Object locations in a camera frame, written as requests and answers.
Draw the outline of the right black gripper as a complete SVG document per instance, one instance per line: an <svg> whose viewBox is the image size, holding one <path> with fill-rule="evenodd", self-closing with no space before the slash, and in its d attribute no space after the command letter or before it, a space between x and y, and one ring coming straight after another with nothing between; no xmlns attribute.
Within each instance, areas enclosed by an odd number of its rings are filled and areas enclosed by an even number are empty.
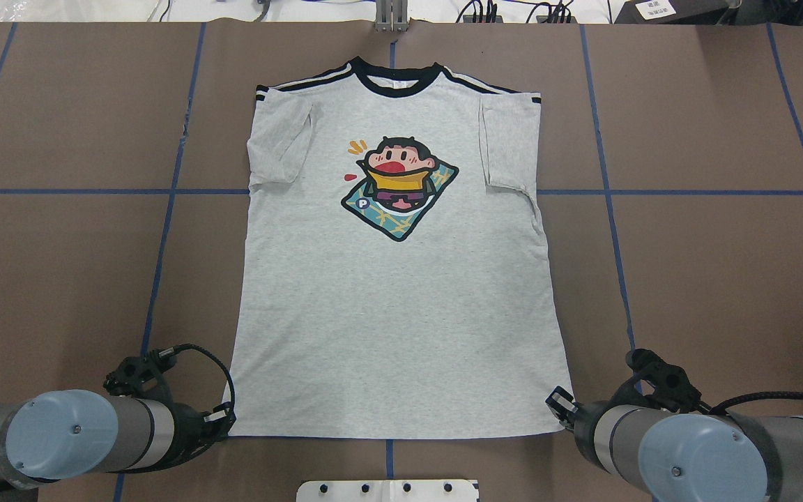
<svg viewBox="0 0 803 502"><path fill-rule="evenodd" d="M578 441L592 441L600 418L608 410L607 403L578 404L576 398L562 386L556 386L545 404L563 427L573 432Z"/></svg>

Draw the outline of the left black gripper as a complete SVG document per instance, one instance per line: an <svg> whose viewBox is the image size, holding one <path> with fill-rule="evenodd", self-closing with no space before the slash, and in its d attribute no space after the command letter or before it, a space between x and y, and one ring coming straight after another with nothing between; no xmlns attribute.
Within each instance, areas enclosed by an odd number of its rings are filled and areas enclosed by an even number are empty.
<svg viewBox="0 0 803 502"><path fill-rule="evenodd" d="M191 460L201 451L227 438L227 427L236 421L235 404L221 403L211 412L198 412L187 404L175 404L174 445L176 461Z"/></svg>

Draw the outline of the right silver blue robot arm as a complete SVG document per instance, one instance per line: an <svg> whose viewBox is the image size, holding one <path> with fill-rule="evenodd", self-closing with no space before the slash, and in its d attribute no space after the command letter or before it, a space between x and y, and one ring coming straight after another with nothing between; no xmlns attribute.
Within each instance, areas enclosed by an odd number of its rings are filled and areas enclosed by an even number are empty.
<svg viewBox="0 0 803 502"><path fill-rule="evenodd" d="M803 416L580 404L562 387L546 404L589 463L657 501L803 501Z"/></svg>

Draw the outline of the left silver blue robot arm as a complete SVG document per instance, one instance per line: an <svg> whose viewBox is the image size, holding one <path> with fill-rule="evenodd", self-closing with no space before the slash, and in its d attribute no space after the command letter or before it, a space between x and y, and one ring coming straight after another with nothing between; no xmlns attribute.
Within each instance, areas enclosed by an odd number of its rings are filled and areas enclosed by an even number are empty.
<svg viewBox="0 0 803 502"><path fill-rule="evenodd" d="M42 486L90 473L172 469L226 439L235 420L227 402L204 413L88 390L0 403L0 501L31 501Z"/></svg>

